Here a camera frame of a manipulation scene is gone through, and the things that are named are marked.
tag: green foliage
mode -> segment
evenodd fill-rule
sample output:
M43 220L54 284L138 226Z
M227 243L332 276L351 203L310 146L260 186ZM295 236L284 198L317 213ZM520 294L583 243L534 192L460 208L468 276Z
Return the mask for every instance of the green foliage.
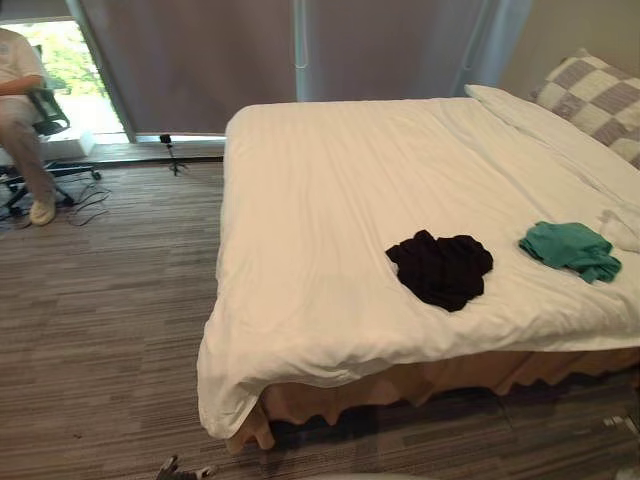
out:
M42 61L49 74L49 88L66 90L69 95L107 94L93 63L82 33L75 22L10 25L31 45L42 47Z

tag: white duvet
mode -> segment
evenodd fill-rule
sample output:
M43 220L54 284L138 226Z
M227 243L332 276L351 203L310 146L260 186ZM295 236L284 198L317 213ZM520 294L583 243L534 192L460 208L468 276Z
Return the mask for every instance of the white duvet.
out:
M540 220L598 231L640 205L640 172L505 92L474 99L253 106L230 122L218 299L200 418L231 437L271 383L337 386L393 364L489 350L640 345L640 255L589 285L517 247ZM455 313L419 301L385 250L426 229L494 257Z

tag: tan bed skirt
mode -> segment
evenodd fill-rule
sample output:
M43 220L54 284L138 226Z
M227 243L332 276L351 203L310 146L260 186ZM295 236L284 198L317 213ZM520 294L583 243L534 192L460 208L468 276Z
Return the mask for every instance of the tan bed skirt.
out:
M505 395L514 384L537 380L556 384L570 373L600 375L640 364L640 348L595 352L485 352L430 363L396 365L353 383L320 388L299 383L267 387L240 430L229 440L231 453L246 443L273 447L269 422L284 420L301 425L322 415L333 425L340 413L360 405L389 405L407 400L415 406L431 395L463 387L486 387Z

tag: person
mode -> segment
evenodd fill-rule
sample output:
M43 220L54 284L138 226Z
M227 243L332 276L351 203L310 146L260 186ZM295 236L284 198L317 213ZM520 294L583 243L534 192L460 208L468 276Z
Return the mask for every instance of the person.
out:
M29 218L46 225L56 215L55 186L40 153L33 123L38 114L25 95L44 85L46 73L39 55L26 38L0 28L0 145L13 159L33 196Z

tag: gray carpet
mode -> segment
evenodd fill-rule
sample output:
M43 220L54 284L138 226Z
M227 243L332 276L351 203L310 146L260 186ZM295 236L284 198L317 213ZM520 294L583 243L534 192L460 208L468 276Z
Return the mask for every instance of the gray carpet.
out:
M228 455L200 427L195 391L215 300L222 165L178 178L161 167L103 173L108 214L73 227L61 212L48 227L0 234L0 479L148 480L172 453L187 467L219 465L225 480L608 480L639 462L638 437L603 423L638 421L627 374L362 408L336 427L276 424L276 449Z

